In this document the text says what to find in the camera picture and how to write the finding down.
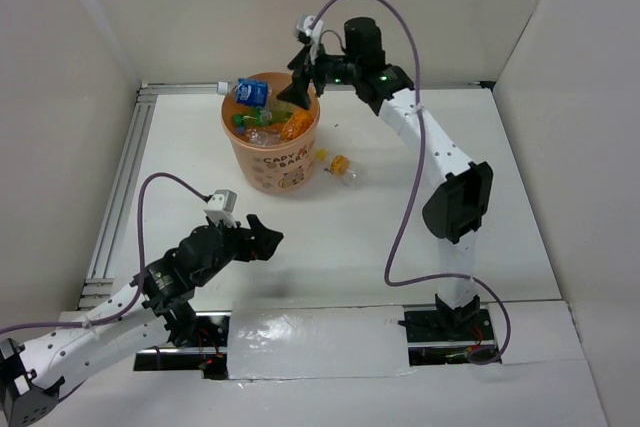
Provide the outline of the green plastic soda bottle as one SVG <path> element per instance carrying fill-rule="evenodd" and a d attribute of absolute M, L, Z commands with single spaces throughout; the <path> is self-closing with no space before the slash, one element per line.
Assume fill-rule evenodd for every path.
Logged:
<path fill-rule="evenodd" d="M 292 115 L 293 112 L 289 110 L 248 108 L 240 113 L 233 114 L 231 120 L 235 127 L 266 127 L 285 123 Z"/>

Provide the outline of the orange juice bottle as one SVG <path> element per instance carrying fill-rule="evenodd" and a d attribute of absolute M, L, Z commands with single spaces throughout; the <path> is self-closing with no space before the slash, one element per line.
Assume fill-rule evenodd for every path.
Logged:
<path fill-rule="evenodd" d="M 306 110 L 297 110 L 284 123 L 280 138 L 283 142 L 292 141 L 303 135 L 314 123 L 314 117 Z"/>

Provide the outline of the clear bottle blue label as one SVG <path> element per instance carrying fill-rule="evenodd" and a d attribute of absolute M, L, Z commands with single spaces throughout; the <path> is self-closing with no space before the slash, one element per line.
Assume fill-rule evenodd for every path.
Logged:
<path fill-rule="evenodd" d="M 239 105 L 257 109 L 265 108 L 272 94 L 267 82 L 250 78 L 240 78 L 235 83 L 218 82 L 216 90 L 219 95 Z"/>

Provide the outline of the clear bottle blue cap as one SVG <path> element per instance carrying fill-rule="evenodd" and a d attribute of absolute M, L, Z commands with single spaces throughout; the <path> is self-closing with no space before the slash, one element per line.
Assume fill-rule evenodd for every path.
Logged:
<path fill-rule="evenodd" d="M 280 133 L 268 129 L 247 129 L 246 141 L 257 147 L 273 147 L 282 143 Z"/>

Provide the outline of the clear bottle yellow cap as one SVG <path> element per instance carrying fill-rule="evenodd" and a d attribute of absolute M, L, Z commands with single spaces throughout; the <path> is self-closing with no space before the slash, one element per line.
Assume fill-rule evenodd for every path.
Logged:
<path fill-rule="evenodd" d="M 343 184 L 349 187 L 354 187 L 357 184 L 358 173 L 354 162 L 348 157 L 326 149 L 319 149 L 315 153 L 315 159 L 324 172 L 339 179 Z"/>

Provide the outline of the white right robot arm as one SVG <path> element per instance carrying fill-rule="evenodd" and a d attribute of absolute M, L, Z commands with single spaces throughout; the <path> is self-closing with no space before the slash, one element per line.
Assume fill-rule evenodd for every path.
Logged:
<path fill-rule="evenodd" d="M 344 24 L 341 54 L 325 51 L 323 24 L 313 16 L 301 17 L 295 36 L 303 47 L 288 68 L 291 83 L 278 99 L 309 109 L 309 90 L 321 95 L 329 83 L 349 85 L 356 96 L 419 157 L 417 176 L 433 189 L 422 208 L 429 232 L 439 240 L 445 277 L 435 295 L 436 326 L 448 339 L 460 338 L 480 309 L 472 282 L 476 233 L 488 210 L 493 170 L 464 153 L 417 100 L 414 82 L 387 62 L 381 31 L 368 17 Z"/>

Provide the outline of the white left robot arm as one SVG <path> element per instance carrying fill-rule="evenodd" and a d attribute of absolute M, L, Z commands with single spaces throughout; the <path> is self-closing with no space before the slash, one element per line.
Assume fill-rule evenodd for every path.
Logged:
<path fill-rule="evenodd" d="M 137 352 L 189 344 L 197 334 L 190 305 L 232 261 L 267 261 L 284 235 L 250 214 L 247 226 L 195 228 L 106 302 L 70 328 L 1 343 L 1 410 L 10 426 L 30 426 L 93 375 Z"/>

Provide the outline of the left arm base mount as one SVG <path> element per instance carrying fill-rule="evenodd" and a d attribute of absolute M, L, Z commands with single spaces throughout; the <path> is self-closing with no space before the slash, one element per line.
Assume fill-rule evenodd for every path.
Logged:
<path fill-rule="evenodd" d="M 197 322 L 189 340 L 180 347 L 171 344 L 139 351 L 134 372 L 191 372 L 203 379 L 228 379 L 227 351 L 230 311 L 197 312 Z"/>

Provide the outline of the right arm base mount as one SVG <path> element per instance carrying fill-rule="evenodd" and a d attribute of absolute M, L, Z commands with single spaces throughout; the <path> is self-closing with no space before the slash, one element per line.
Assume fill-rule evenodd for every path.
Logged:
<path fill-rule="evenodd" d="M 405 307 L 397 324 L 405 331 L 412 367 L 499 362 L 500 344 L 485 307 L 455 328 L 445 325 L 435 306 Z"/>

